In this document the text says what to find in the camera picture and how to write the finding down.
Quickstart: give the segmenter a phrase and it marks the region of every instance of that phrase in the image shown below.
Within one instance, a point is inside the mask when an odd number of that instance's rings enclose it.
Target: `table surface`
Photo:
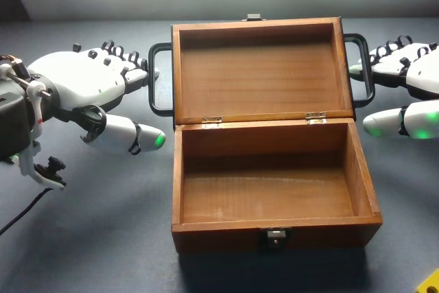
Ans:
[[[0,54],[27,64],[45,54],[115,40],[144,56],[170,41],[175,22],[4,23]],[[344,19],[345,32],[363,34],[369,47],[409,34],[439,41],[439,19]],[[358,53],[348,48],[352,63]],[[157,57],[158,105],[171,105],[170,55]],[[364,86],[352,82],[354,97]],[[357,110],[357,125],[384,224],[360,249],[293,250],[259,255],[179,257],[171,238],[172,120],[153,115],[147,91],[123,98],[111,113],[163,130],[157,152],[103,154],[80,141],[83,130],[51,120],[43,151],[67,168],[64,192],[51,191],[0,237],[0,292],[414,292],[439,267],[439,143],[376,139],[362,119],[415,102],[402,88],[377,87],[372,104]],[[11,165],[0,164],[0,226],[41,191]]]

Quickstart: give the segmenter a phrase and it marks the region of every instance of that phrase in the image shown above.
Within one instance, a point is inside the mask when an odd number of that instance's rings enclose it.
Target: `robotic arm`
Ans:
[[[370,52],[374,83],[387,87],[405,87],[416,102],[367,116],[367,133],[375,137],[439,137],[439,49],[437,44],[413,43],[399,36]],[[363,80],[361,61],[349,68],[350,77]]]
[[[165,134],[129,118],[109,115],[125,94],[147,85],[147,61],[136,51],[125,55],[112,40],[101,48],[61,51],[39,58],[28,67],[14,56],[2,56],[0,66],[0,160],[12,159],[22,175],[51,188],[65,182],[57,174],[65,165],[51,157],[48,166],[35,165],[37,138],[51,118],[74,121],[85,129],[83,142],[105,152],[138,154],[162,147]]]

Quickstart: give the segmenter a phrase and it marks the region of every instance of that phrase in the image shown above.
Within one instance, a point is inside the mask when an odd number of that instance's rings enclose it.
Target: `wooden box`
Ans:
[[[178,252],[369,242],[339,18],[174,25],[172,52]]]

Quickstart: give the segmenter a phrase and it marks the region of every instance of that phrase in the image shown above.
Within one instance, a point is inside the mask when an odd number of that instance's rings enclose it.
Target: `yellow block with hole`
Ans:
[[[416,293],[439,293],[439,269],[418,286]]]

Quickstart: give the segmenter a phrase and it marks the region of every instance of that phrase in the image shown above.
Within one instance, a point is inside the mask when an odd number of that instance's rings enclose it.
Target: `open box lid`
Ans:
[[[176,124],[353,117],[340,18],[174,25]]]

